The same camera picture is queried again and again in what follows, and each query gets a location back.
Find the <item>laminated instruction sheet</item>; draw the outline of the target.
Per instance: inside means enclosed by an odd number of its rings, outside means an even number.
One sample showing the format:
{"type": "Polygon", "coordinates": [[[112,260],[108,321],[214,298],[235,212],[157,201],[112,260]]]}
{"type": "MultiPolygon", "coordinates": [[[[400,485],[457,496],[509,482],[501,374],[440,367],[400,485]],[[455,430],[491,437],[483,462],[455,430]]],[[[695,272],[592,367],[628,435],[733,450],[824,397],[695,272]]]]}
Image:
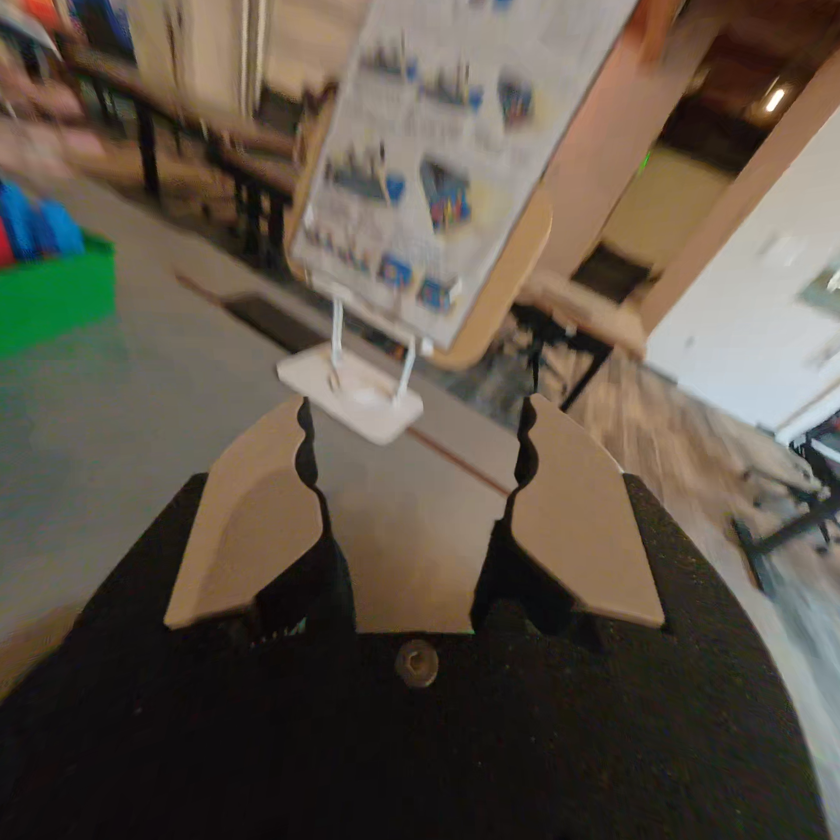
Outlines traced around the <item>laminated instruction sheet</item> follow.
{"type": "Polygon", "coordinates": [[[636,5],[373,2],[290,256],[447,350],[636,5]]]}

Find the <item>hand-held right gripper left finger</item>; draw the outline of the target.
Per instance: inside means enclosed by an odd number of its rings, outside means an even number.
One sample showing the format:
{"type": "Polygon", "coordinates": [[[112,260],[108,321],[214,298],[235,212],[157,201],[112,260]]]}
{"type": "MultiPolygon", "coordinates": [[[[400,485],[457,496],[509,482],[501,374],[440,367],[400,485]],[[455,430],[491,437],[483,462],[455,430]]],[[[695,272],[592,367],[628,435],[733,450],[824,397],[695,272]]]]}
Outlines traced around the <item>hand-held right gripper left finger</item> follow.
{"type": "Polygon", "coordinates": [[[310,421],[308,400],[293,396],[215,460],[164,613],[167,628],[243,612],[322,536],[317,480],[298,466],[310,421]]]}

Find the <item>wooden desk black legs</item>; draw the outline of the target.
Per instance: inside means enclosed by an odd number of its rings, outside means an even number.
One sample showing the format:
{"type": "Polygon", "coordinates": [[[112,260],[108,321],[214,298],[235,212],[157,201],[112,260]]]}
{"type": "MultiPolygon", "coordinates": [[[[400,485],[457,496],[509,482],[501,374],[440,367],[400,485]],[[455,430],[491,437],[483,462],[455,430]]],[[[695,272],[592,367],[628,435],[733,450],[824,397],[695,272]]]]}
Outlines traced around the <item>wooden desk black legs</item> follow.
{"type": "Polygon", "coordinates": [[[543,361],[545,350],[563,346],[591,357],[583,375],[563,394],[560,410],[564,413],[615,352],[638,363],[647,357],[648,332],[637,307],[628,301],[615,302],[547,270],[536,271],[520,289],[510,315],[529,335],[520,354],[531,373],[533,393],[539,390],[542,368],[548,366],[543,361]]]}
{"type": "Polygon", "coordinates": [[[72,164],[170,221],[217,238],[252,267],[288,276],[295,140],[149,86],[135,68],[73,40],[58,43],[60,76],[102,148],[71,153],[72,164]]]}

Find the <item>instruction poster board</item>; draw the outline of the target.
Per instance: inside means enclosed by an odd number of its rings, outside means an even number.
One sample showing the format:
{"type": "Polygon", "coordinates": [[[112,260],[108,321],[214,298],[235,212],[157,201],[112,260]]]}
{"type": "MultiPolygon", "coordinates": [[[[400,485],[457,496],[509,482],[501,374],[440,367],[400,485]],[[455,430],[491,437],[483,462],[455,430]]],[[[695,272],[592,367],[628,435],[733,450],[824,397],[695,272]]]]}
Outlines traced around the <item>instruction poster board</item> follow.
{"type": "MultiPolygon", "coordinates": [[[[291,255],[291,244],[302,224],[310,185],[332,120],[333,106],[333,94],[324,92],[314,105],[303,106],[298,121],[293,161],[299,167],[283,237],[287,263],[300,285],[323,298],[331,298],[337,291],[345,307],[356,318],[387,334],[394,341],[407,345],[413,338],[410,330],[398,325],[383,310],[373,308],[335,280],[313,275],[291,255]]],[[[537,265],[549,240],[552,220],[553,206],[548,190],[542,183],[537,184],[450,347],[441,350],[430,339],[416,339],[416,350],[420,358],[428,359],[431,364],[445,371],[462,371],[480,360],[537,265]]]]}

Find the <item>green plastic bin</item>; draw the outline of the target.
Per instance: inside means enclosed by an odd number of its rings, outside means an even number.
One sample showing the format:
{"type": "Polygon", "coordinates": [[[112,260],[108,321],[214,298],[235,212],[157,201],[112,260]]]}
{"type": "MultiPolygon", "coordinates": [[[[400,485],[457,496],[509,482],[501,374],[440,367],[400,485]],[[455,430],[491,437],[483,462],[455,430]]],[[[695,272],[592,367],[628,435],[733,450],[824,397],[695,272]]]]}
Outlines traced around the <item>green plastic bin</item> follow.
{"type": "Polygon", "coordinates": [[[116,310],[115,245],[85,234],[79,255],[1,271],[1,358],[111,316],[116,310]]]}

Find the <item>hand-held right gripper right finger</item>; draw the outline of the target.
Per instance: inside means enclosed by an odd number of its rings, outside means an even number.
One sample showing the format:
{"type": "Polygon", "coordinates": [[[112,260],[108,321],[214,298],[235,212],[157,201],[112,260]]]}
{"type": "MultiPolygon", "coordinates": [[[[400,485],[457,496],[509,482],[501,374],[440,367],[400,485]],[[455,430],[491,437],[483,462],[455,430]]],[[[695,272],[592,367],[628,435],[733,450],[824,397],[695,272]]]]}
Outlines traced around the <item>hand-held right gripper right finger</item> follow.
{"type": "Polygon", "coordinates": [[[521,453],[536,460],[512,496],[517,546],[583,613],[665,628],[623,468],[540,394],[524,402],[521,419],[521,453]]]}

